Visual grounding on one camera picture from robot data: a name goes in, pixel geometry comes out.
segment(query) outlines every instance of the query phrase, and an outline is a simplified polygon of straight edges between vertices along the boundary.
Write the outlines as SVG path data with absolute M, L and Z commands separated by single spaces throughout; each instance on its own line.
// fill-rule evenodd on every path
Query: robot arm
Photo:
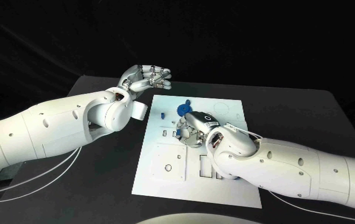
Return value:
M 284 196 L 336 202 L 355 208 L 355 159 L 317 151 L 296 143 L 252 140 L 234 125 L 190 112 L 182 117 L 180 142 L 205 145 L 219 175 L 241 177 L 257 187 Z
M 143 120 L 147 106 L 133 100 L 148 88 L 170 89 L 164 78 L 169 69 L 134 65 L 117 87 L 43 102 L 0 120 L 0 169 L 75 150 L 120 131 L 130 117 Z

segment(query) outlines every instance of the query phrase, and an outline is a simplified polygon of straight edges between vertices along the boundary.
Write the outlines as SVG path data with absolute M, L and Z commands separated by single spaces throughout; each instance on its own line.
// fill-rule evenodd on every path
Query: blue object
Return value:
M 184 116 L 184 114 L 189 112 L 192 112 L 190 101 L 186 100 L 184 104 L 179 105 L 179 107 L 177 107 L 177 115 Z

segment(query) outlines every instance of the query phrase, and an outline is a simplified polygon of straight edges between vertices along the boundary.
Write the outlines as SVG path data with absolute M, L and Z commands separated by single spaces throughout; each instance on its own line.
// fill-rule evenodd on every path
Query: black table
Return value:
M 117 78 L 82 76 L 69 96 L 105 90 Z M 355 157 L 355 130 L 327 91 L 215 84 L 173 83 L 171 90 L 147 90 L 138 101 L 151 105 L 153 95 L 238 99 L 249 131 L 324 152 Z M 78 160 L 59 180 L 33 195 L 0 203 L 0 223 L 137 223 L 173 213 L 210 213 L 262 223 L 350 223 L 309 213 L 283 203 L 260 189 L 262 209 L 131 195 L 146 122 L 131 119 L 122 131 L 82 147 Z M 11 182 L 16 184 L 50 169 L 69 154 L 29 161 Z M 43 186 L 70 160 L 49 175 L 6 192 L 1 200 Z M 314 211 L 355 218 L 355 210 L 336 203 L 283 197 Z

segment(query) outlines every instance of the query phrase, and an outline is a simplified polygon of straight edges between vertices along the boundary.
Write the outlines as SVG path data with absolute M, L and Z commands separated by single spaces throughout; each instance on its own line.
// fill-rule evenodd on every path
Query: white board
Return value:
M 209 113 L 222 125 L 229 122 L 248 130 L 239 100 L 154 95 L 131 193 L 261 208 L 258 188 L 244 179 L 221 179 L 203 157 L 208 154 L 205 146 L 189 148 L 173 137 L 180 119 L 176 109 L 187 99 L 193 111 Z

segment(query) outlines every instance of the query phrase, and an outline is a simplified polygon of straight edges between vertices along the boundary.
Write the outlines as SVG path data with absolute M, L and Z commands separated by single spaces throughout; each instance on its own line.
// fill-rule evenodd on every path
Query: black curtain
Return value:
M 343 0 L 0 0 L 1 118 L 134 64 L 182 82 L 323 89 L 353 106 Z

